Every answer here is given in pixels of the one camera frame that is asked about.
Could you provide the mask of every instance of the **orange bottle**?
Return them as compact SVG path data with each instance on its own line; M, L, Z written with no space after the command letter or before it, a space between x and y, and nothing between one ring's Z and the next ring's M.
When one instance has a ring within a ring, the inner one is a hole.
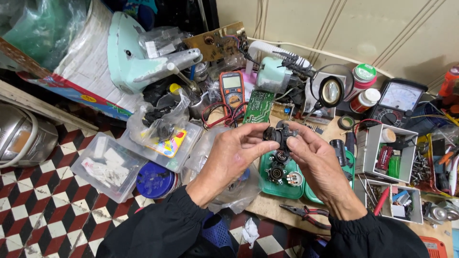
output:
M442 88L438 94L442 97L447 97L453 93L454 85L459 81L459 66L453 66L445 75L445 81L442 83Z

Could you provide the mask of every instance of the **black tape roll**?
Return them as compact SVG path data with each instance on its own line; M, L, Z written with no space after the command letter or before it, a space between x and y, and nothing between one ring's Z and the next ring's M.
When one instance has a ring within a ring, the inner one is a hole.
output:
M350 125L347 126L347 125L343 124L343 120L348 121ZM355 120L350 116L342 116L338 120L338 127L343 129L343 130L351 130L352 126L354 126L354 125L355 125Z

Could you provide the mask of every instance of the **white cloth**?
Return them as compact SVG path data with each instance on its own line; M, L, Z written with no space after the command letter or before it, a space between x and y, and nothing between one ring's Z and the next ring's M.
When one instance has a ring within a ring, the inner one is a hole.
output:
M258 228L257 225L253 222L252 218L250 218L248 221L246 221L246 224L244 225L244 228L242 228L242 236L244 237L244 240L248 243L250 243L249 249L253 248L253 243L255 240L260 236L258 234Z

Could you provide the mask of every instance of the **brown circuit board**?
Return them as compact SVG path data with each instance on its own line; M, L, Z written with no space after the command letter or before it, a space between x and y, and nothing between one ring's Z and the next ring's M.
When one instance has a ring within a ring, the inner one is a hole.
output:
M239 48L247 52L249 41L242 22L184 39L183 42L189 48L199 48L203 61L216 61L239 52L237 41L233 37L227 37L228 35L237 37L240 42Z

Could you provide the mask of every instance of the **green tray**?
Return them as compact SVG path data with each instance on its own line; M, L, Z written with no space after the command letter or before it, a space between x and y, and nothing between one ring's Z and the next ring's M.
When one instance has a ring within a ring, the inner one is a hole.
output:
M344 171L349 172L352 174L352 181L349 181L351 184L352 190L354 190L354 176L355 176L355 157L352 155L350 151L346 151L346 158L348 158L350 163L354 164L352 168L349 168L349 166L341 167ZM319 200L316 195L313 193L313 190L309 187L309 185L306 183L305 189L304 189L304 196L316 203L324 204L321 200Z
M271 161L269 160L269 157L272 156L272 153L273 151L268 152L261 157L259 172L264 182L264 187L261 187L262 191L264 193L275 196L285 197L289 199L299 199L303 195L304 184L306 180L303 180L301 186L291 186L287 183L287 180L285 178L282 179L282 181L284 182L282 185L273 183L268 179L268 172L266 172L266 169L271 168ZM285 166L285 170L287 171L287 174L292 171L297 171L301 173L301 170L298 167L297 163L293 160L290 160L290 162Z

